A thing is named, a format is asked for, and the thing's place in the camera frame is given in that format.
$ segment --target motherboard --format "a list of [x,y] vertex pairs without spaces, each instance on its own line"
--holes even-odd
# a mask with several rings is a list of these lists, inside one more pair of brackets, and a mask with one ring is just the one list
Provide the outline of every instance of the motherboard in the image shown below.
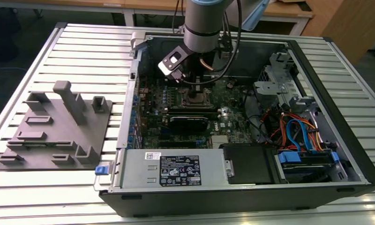
[[226,78],[199,93],[170,86],[167,80],[143,80],[143,148],[218,148],[223,143],[252,143],[244,112],[248,86]]

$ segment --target wooden table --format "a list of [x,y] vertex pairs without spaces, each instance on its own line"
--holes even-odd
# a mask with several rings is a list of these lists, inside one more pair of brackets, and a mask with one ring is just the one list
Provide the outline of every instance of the wooden table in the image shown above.
[[[135,14],[174,15],[177,2],[178,0],[0,0],[0,7],[123,13],[127,26],[135,26]],[[301,35],[313,17],[314,13],[302,11],[296,3],[276,2],[269,5],[261,20],[296,23],[290,34]]]
[[[178,0],[125,0],[125,7],[130,11],[126,13],[127,26],[135,25],[133,16],[130,20],[127,18],[129,14],[174,15],[177,2]],[[301,35],[309,19],[313,17],[314,13],[302,11],[298,4],[276,2],[269,5],[261,20],[296,23],[290,35]]]

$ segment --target floor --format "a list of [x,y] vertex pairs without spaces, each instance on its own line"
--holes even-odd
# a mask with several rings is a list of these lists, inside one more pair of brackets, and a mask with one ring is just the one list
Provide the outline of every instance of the floor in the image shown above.
[[[20,53],[12,61],[0,63],[0,68],[30,68],[58,22],[102,25],[123,25],[125,23],[123,16],[118,14],[55,10],[45,10],[43,18],[38,19],[34,10],[31,9],[19,9],[18,19],[22,24],[22,31],[14,35],[14,41],[19,47]],[[159,15],[155,18],[145,18],[142,15],[138,16],[139,26],[170,28],[171,23],[171,16]],[[175,24],[178,25],[182,23],[183,18],[177,18]],[[373,56],[373,53],[369,52],[364,56],[356,68],[375,91],[375,57]],[[23,76],[24,72],[22,70],[0,70],[0,112],[12,96]]]

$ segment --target green circuit board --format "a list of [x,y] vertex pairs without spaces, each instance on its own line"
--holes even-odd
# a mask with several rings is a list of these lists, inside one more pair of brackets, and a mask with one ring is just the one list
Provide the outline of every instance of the green circuit board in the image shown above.
[[149,94],[143,109],[147,118],[147,128],[143,132],[143,148],[213,148],[211,136],[226,135],[230,143],[252,143],[252,133],[244,115],[242,99],[245,86],[227,88],[230,80],[219,80],[206,89],[210,99],[209,107],[218,109],[217,118],[209,121],[205,132],[194,134],[174,134],[167,127],[169,108],[183,108],[186,87],[169,87],[155,82],[149,85]]

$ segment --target wire bundle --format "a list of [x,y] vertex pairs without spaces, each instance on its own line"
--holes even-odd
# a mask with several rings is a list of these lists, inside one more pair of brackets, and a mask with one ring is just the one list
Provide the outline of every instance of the wire bundle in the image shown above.
[[293,113],[282,113],[281,120],[280,120],[280,128],[272,135],[272,137],[273,137],[278,132],[282,133],[282,144],[281,144],[282,146],[286,146],[288,140],[290,140],[290,142],[294,144],[294,145],[289,145],[286,147],[281,147],[281,149],[290,149],[290,150],[301,149],[302,151],[306,151],[306,149],[304,149],[300,146],[294,137],[292,136],[292,125],[293,124],[301,125],[301,129],[304,132],[304,141],[305,141],[308,151],[310,151],[310,150],[322,151],[321,142],[320,142],[320,131],[318,131],[317,127],[310,123],[309,120],[304,119],[302,117],[300,117],[298,115],[296,115]]

